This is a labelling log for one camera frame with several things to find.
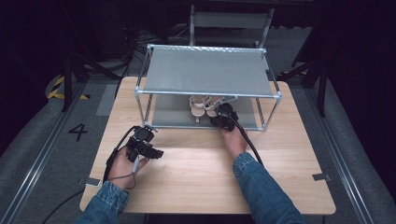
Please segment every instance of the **hand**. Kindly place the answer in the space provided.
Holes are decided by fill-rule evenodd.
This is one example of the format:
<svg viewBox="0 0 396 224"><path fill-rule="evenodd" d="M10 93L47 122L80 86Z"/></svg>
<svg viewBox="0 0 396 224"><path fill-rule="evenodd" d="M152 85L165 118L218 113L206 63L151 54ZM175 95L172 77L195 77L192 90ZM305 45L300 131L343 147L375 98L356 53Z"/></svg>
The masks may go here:
<svg viewBox="0 0 396 224"><path fill-rule="evenodd" d="M128 147L123 147L119 151L108 174L109 181L114 185L116 185L117 187L119 187L120 189L127 189L128 186L130 186L131 183L133 183L134 181L134 175L132 175L134 163L128 160L127 153L128 153ZM148 162L149 160L147 158L140 160L137 167L137 171L142 169L143 166L145 166Z"/></svg>
<svg viewBox="0 0 396 224"><path fill-rule="evenodd" d="M219 129L219 131L224 139L225 147L228 149L234 160L240 154L246 152L248 143L237 128L234 128L232 132L225 129Z"/></svg>

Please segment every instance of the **wooden table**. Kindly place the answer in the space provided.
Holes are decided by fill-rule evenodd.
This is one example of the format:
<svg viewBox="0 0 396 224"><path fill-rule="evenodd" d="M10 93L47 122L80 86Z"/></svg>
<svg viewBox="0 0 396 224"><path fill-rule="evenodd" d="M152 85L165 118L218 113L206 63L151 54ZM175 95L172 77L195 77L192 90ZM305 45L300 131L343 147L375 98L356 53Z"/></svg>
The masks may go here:
<svg viewBox="0 0 396 224"><path fill-rule="evenodd" d="M134 98L135 83L136 77L126 77L121 82L90 177L102 179L113 148L128 129L142 125ZM283 99L268 130L249 132L249 138L266 169L301 213L330 215L335 212L335 205L326 181L315 181L312 176L322 172L290 89L284 82L278 85ZM151 160L139 172L124 212L249 213L219 131L161 129L150 143L164 151L163 157ZM97 190L85 189L82 210Z"/></svg>

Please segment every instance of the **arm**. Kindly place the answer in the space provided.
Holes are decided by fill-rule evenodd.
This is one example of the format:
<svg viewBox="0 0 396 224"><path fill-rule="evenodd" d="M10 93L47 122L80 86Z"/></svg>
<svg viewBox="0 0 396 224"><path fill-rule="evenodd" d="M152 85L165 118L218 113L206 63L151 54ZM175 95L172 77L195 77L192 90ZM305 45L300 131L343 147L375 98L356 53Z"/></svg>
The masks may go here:
<svg viewBox="0 0 396 224"><path fill-rule="evenodd" d="M137 170L145 166L148 161L140 160ZM108 181L93 196L76 223L119 223L118 215L128 203L130 196L126 189L134 182L133 167L134 164L127 158L127 147L122 148L111 167Z"/></svg>
<svg viewBox="0 0 396 224"><path fill-rule="evenodd" d="M239 130L220 130L225 146L234 158L233 173L256 223L305 223L267 170L246 152L247 143Z"/></svg>

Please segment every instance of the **cord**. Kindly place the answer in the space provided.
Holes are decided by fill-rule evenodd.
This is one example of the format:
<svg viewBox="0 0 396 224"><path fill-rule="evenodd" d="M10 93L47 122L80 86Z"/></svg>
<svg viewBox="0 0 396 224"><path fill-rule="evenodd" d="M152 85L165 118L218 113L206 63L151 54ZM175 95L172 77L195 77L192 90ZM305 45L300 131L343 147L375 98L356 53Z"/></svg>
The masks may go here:
<svg viewBox="0 0 396 224"><path fill-rule="evenodd" d="M80 193L84 192L84 189L79 190L78 192L74 193L73 195L71 195L70 197L68 197L67 199L65 199L63 202L61 202L60 204L58 204L58 206L56 206L50 213L49 215L47 215L47 217L44 219L44 221L42 222L42 224L45 224L50 217L60 208L62 207L65 203L67 203L68 201L72 200L73 198L77 197Z"/></svg>
<svg viewBox="0 0 396 224"><path fill-rule="evenodd" d="M245 133L244 128L242 128L242 126L238 123L238 121L233 119L233 117L231 117L229 114L224 113L224 112L222 112L220 110L219 110L219 112L221 113L222 116L226 116L227 118L229 118L233 122L233 124L238 128L239 132L242 134L242 136L247 141L247 144L250 146L251 150L253 150L253 153L256 156L256 159L259 162L259 164L264 166L264 164L262 163L262 158L260 157L259 153L257 152L257 149L253 146L253 143L248 138L248 135Z"/></svg>

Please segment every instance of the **denim sleeve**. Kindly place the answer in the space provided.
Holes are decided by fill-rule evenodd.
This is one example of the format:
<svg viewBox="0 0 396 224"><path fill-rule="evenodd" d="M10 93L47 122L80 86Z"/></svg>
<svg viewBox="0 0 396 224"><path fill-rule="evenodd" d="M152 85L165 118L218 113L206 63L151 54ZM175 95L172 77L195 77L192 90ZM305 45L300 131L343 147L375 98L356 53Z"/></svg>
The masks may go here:
<svg viewBox="0 0 396 224"><path fill-rule="evenodd" d="M106 181L75 223L119 223L129 193Z"/></svg>
<svg viewBox="0 0 396 224"><path fill-rule="evenodd" d="M289 196L249 153L236 158L233 173L256 223L305 223Z"/></svg>

